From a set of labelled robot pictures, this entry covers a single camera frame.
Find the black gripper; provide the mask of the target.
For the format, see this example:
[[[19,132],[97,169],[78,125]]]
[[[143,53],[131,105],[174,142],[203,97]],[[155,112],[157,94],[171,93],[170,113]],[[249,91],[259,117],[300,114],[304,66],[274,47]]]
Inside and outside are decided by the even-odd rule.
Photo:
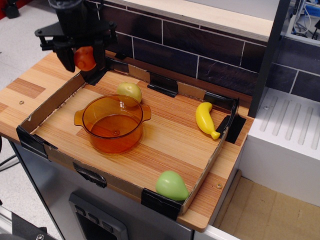
[[[92,46],[99,70],[105,68],[105,48],[118,41],[117,24],[102,17],[101,5],[53,5],[58,22],[37,29],[42,50],[55,51],[64,68],[74,73],[72,48]]]

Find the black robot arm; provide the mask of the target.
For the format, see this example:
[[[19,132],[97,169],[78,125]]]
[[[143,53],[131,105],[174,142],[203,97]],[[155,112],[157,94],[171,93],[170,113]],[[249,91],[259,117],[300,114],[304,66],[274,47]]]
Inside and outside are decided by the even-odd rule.
[[[96,68],[106,67],[105,50],[118,41],[117,24],[100,16],[104,2],[96,6],[87,0],[50,0],[58,22],[35,31],[43,51],[53,51],[66,70],[74,72],[74,56],[81,47],[92,47]]]

